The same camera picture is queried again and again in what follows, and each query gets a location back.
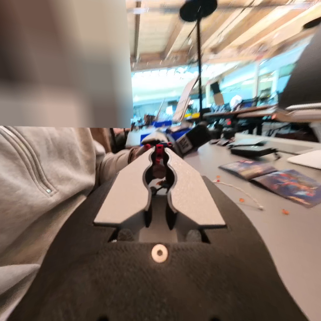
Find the dark laptop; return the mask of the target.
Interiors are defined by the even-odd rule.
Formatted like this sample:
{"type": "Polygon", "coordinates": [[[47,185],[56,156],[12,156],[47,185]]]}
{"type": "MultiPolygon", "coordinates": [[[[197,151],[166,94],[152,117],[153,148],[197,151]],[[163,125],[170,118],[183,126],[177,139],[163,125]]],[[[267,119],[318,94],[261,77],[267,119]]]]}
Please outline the dark laptop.
{"type": "Polygon", "coordinates": [[[293,105],[306,105],[321,102],[321,29],[296,63],[285,87],[278,106],[281,109],[293,105]]]}

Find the black lego motorcycle with rider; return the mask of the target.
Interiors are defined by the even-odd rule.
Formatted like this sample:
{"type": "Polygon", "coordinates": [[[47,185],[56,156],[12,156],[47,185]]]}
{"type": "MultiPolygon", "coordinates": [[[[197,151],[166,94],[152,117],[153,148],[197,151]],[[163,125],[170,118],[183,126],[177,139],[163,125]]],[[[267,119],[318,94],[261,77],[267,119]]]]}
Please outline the black lego motorcycle with rider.
{"type": "Polygon", "coordinates": [[[163,189],[165,190],[165,193],[168,193],[170,187],[171,187],[171,185],[169,184],[167,179],[162,179],[158,182],[154,182],[150,186],[151,194],[152,194],[152,196],[156,196],[157,193],[163,189]]]}

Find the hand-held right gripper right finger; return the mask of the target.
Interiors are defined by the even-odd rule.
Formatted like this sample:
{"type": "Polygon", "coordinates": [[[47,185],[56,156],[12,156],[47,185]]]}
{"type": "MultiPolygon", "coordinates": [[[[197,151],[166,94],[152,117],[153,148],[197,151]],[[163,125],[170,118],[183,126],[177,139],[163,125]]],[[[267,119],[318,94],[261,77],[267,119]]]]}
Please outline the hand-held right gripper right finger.
{"type": "Polygon", "coordinates": [[[169,148],[166,148],[166,156],[169,229],[186,235],[190,230],[226,228],[201,174],[169,148]]]}

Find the person's grey hoodie torso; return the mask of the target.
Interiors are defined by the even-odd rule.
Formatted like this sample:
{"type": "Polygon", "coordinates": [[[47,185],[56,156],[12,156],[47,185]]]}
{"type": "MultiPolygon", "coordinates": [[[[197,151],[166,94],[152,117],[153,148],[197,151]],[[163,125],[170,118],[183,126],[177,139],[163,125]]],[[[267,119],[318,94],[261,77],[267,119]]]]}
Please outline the person's grey hoodie torso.
{"type": "Polygon", "coordinates": [[[42,215],[88,195],[96,147],[86,127],[1,126],[1,256],[42,215]]]}

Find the silver laptop stand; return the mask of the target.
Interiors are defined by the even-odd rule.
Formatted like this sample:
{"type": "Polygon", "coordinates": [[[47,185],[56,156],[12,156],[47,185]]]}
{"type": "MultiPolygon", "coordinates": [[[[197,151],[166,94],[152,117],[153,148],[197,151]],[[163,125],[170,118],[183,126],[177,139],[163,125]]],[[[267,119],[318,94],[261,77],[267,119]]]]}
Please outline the silver laptop stand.
{"type": "MultiPolygon", "coordinates": [[[[308,123],[314,131],[319,142],[321,139],[321,103],[292,105],[285,110],[278,109],[273,118],[289,123],[308,123]]],[[[313,169],[321,169],[321,151],[313,150],[287,159],[289,163],[313,169]]]]}

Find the tall cardboard display board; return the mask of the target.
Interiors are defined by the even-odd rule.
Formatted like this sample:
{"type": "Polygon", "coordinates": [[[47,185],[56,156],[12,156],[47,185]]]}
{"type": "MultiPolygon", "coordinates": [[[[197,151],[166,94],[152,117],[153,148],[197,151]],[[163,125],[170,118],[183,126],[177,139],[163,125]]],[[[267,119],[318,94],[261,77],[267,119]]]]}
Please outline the tall cardboard display board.
{"type": "Polygon", "coordinates": [[[187,107],[190,101],[190,94],[192,89],[194,88],[195,84],[198,82],[200,76],[196,76],[193,78],[187,85],[185,86],[180,99],[178,101],[178,105],[176,107],[175,113],[172,117],[172,122],[173,123],[181,123],[182,120],[184,119],[184,116],[187,111],[187,107]]]}

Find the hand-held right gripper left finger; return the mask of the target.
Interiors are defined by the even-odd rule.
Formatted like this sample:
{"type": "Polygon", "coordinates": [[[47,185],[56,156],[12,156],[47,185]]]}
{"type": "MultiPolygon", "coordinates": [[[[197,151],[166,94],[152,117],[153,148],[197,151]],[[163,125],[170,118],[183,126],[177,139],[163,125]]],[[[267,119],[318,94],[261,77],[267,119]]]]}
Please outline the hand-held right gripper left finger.
{"type": "Polygon", "coordinates": [[[129,229],[134,234],[151,223],[151,190],[146,174],[151,170],[150,148],[123,168],[114,179],[93,223],[97,226],[129,229]]]}

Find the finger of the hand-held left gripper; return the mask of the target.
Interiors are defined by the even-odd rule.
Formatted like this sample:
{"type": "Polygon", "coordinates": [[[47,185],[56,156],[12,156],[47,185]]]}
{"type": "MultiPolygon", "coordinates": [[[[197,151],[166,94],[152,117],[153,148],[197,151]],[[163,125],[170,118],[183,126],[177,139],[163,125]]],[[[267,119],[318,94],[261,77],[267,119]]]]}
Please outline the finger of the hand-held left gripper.
{"type": "Polygon", "coordinates": [[[160,143],[167,143],[168,139],[165,133],[161,131],[154,131],[150,134],[141,136],[141,146],[143,145],[150,145],[150,146],[155,146],[160,143]]]}

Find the black and tan hanging board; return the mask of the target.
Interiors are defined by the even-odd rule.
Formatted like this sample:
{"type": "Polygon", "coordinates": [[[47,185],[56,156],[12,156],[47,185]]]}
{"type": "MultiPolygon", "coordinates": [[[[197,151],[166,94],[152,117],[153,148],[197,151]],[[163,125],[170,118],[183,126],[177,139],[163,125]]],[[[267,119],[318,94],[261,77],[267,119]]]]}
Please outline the black and tan hanging board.
{"type": "Polygon", "coordinates": [[[219,88],[218,82],[213,82],[210,84],[210,88],[213,92],[213,99],[217,106],[223,106],[224,105],[224,98],[219,88]]]}

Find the brown background desk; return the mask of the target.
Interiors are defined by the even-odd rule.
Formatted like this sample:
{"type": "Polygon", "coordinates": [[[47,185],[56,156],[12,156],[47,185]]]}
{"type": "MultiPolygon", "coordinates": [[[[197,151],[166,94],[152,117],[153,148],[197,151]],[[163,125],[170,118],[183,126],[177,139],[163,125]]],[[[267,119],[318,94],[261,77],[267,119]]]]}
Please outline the brown background desk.
{"type": "Polygon", "coordinates": [[[246,109],[240,109],[238,111],[222,112],[222,113],[205,113],[203,120],[210,121],[210,119],[227,119],[227,118],[242,118],[244,117],[256,117],[262,115],[263,111],[272,110],[277,108],[277,104],[274,105],[262,105],[257,107],[250,107],[246,109]]]}

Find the grey flat pouch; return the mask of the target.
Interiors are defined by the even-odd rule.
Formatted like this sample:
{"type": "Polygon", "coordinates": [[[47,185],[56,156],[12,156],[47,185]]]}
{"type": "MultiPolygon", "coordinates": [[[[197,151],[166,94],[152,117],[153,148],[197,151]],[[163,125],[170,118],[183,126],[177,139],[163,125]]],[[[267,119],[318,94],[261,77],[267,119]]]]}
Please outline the grey flat pouch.
{"type": "Polygon", "coordinates": [[[263,139],[242,139],[229,143],[227,147],[233,148],[238,146],[264,146],[266,143],[267,141],[263,139]]]}

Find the person's left hand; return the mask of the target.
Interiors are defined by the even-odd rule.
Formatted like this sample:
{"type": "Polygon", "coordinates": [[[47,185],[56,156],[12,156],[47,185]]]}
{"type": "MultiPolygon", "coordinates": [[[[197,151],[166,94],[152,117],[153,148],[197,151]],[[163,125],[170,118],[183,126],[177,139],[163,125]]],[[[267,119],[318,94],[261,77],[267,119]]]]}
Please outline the person's left hand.
{"type": "Polygon", "coordinates": [[[132,147],[128,154],[128,164],[132,163],[134,160],[144,154],[148,149],[149,147],[146,146],[132,147]]]}

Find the lego instruction booklet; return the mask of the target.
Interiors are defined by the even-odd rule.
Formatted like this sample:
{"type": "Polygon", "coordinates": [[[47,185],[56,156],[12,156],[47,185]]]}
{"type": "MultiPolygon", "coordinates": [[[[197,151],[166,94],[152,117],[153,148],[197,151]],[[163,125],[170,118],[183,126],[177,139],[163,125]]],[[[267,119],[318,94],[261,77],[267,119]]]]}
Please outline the lego instruction booklet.
{"type": "Polygon", "coordinates": [[[239,160],[219,168],[307,208],[321,203],[321,184],[296,170],[278,170],[269,163],[253,160],[239,160]]]}

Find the red blue lego minifigure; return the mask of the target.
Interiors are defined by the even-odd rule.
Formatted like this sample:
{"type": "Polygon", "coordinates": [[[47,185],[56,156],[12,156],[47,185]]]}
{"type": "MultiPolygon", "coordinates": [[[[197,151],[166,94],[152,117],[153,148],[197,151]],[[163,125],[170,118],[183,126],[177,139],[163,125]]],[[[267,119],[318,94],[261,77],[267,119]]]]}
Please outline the red blue lego minifigure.
{"type": "Polygon", "coordinates": [[[159,142],[155,146],[155,165],[164,165],[164,155],[166,148],[173,148],[173,144],[171,142],[159,142]]]}

